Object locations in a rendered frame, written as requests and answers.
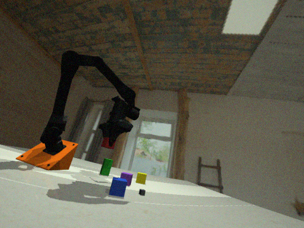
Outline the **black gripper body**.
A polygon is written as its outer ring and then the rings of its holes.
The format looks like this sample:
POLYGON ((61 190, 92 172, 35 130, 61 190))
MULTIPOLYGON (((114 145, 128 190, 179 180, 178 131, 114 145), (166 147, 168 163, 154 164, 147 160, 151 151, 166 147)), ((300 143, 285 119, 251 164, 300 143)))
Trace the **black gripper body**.
POLYGON ((106 123, 99 124, 98 128, 105 128, 109 130, 109 128, 113 127, 122 131, 124 131, 124 129, 126 131, 131 130, 131 124, 123 120, 125 116, 121 110, 113 109, 109 115, 109 120, 106 123))

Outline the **blue block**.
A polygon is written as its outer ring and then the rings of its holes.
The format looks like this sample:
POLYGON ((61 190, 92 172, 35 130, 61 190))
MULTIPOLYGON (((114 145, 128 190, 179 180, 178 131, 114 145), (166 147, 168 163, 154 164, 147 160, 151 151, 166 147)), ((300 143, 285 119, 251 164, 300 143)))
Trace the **blue block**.
POLYGON ((127 180, 113 177, 109 195, 124 197, 127 186, 127 180))

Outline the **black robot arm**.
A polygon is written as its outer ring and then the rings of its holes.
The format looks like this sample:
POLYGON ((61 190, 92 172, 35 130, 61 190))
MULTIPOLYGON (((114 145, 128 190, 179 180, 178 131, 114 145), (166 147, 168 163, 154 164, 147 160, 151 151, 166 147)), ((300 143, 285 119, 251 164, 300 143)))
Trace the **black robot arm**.
POLYGON ((60 135, 66 128, 68 116, 64 115, 64 110, 73 77, 79 66, 96 67, 114 85, 121 97, 124 98, 124 101, 119 96, 112 98, 111 100, 115 101, 113 109, 121 110, 125 117, 132 120, 136 120, 139 117, 140 109, 135 107, 136 93, 117 77, 100 56, 79 55, 75 51, 68 50, 62 54, 61 78, 53 112, 40 137, 40 141, 46 147, 43 152, 53 156, 67 147, 67 145, 63 144, 60 135))

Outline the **green block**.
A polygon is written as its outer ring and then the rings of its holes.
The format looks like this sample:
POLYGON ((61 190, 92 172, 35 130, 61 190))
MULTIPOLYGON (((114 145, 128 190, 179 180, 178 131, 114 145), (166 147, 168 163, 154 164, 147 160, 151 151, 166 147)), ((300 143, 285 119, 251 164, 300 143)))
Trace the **green block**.
POLYGON ((102 166, 111 168, 112 164, 113 164, 113 160, 111 160, 111 159, 104 159, 104 162, 103 162, 102 166))
POLYGON ((110 173, 110 168, 102 166, 102 168, 100 170, 100 174, 109 176, 109 173, 110 173))

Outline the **purple block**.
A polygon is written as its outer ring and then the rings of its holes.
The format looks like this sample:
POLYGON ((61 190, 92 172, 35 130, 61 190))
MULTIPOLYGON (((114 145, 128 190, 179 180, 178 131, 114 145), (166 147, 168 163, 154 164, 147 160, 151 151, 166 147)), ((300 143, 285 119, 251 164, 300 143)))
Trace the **purple block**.
POLYGON ((130 186, 131 185, 131 181, 133 179, 133 174, 123 172, 123 173, 121 173, 120 178, 126 179, 127 180, 127 186, 130 186))

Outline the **yellow block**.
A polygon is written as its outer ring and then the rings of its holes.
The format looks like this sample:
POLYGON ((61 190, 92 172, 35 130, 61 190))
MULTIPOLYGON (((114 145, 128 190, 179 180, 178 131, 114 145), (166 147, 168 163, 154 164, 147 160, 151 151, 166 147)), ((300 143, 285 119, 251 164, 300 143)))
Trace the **yellow block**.
POLYGON ((136 183, 145 184, 146 183, 146 175, 145 173, 138 172, 136 183))

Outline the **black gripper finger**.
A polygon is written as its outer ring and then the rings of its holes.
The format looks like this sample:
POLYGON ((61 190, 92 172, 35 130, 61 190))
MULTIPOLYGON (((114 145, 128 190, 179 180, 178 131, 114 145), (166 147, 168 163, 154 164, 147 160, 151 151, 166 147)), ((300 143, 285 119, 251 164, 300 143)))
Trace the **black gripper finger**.
POLYGON ((115 140, 117 139, 117 137, 122 133, 125 132, 113 127, 109 128, 109 146, 112 146, 115 140))
POLYGON ((101 128, 101 129, 102 129, 103 138, 108 138, 109 137, 109 130, 105 129, 105 128, 101 128))

